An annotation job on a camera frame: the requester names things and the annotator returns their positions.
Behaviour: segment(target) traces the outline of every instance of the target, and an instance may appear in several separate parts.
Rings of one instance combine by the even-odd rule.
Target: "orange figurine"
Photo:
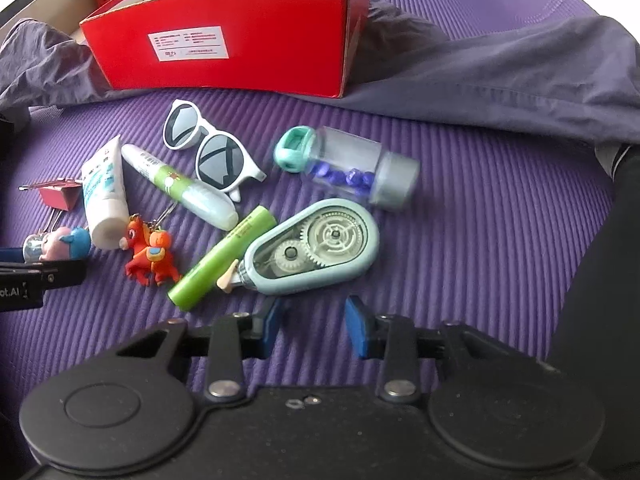
[[[133,258],[125,265],[127,276],[135,276],[141,285],[149,285],[149,272],[155,275],[158,285],[167,278],[175,283],[180,273],[174,267],[174,256],[169,252],[171,235],[167,231],[152,231],[140,215],[133,215],[127,226],[127,236],[120,240],[120,248],[133,249]]]

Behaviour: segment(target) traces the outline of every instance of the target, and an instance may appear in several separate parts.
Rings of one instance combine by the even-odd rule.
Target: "sunglasses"
[[[238,186],[249,177],[262,182],[266,175],[233,135],[217,130],[198,107],[176,99],[164,122],[162,140],[170,150],[186,150],[202,140],[196,155],[196,176],[240,202]]]

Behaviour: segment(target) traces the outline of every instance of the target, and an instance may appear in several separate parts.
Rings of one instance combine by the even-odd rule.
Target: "sunglasses frame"
[[[184,143],[181,143],[179,146],[171,147],[166,141],[167,123],[169,122],[169,118],[171,118],[171,115],[174,113],[174,110],[181,105],[189,105],[193,107],[194,110],[196,110],[196,114],[197,114],[196,125],[194,126],[193,131],[187,136],[187,140]],[[203,128],[207,132],[207,135],[204,136],[203,139],[202,139],[202,133],[200,132],[200,128]],[[262,182],[267,177],[266,174],[260,168],[258,168],[258,165],[254,162],[251,155],[249,155],[246,148],[242,145],[242,142],[240,142],[235,136],[233,136],[229,132],[225,132],[223,130],[217,129],[213,124],[209,123],[209,121],[207,121],[205,118],[202,117],[202,113],[200,113],[200,109],[194,103],[192,103],[191,101],[184,101],[182,99],[174,100],[173,104],[171,105],[171,110],[169,111],[169,114],[167,115],[166,120],[164,121],[164,127],[162,128],[162,140],[164,141],[164,145],[168,147],[170,150],[174,150],[174,151],[186,150],[192,146],[195,146],[200,141],[200,139],[202,139],[202,142],[200,143],[200,147],[198,148],[198,153],[196,154],[196,159],[195,159],[196,176],[198,177],[199,180],[202,180],[202,177],[200,176],[200,165],[198,163],[200,160],[200,155],[202,154],[202,150],[204,146],[207,145],[209,140],[211,140],[213,137],[218,135],[228,137],[233,142],[235,142],[236,145],[238,145],[238,147],[240,148],[240,151],[242,152],[243,160],[242,160],[242,171],[238,175],[238,178],[236,178],[230,186],[227,186],[221,189],[219,188],[216,188],[216,189],[219,189],[223,193],[227,193],[229,195],[229,198],[234,202],[240,202],[240,191],[238,189],[240,184],[242,184],[248,178],[254,178],[258,182]]]

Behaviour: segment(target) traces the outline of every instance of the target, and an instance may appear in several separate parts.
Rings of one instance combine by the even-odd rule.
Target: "green cylinder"
[[[169,299],[180,310],[191,310],[216,285],[234,260],[242,258],[251,242],[277,223],[267,208],[256,207],[174,285],[169,291]]]

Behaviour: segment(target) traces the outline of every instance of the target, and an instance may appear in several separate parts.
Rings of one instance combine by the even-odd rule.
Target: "pink toy head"
[[[70,234],[71,229],[68,227],[59,227],[52,233],[45,234],[42,238],[42,256],[40,259],[49,262],[68,260],[70,257],[69,243],[60,240],[60,238]]]

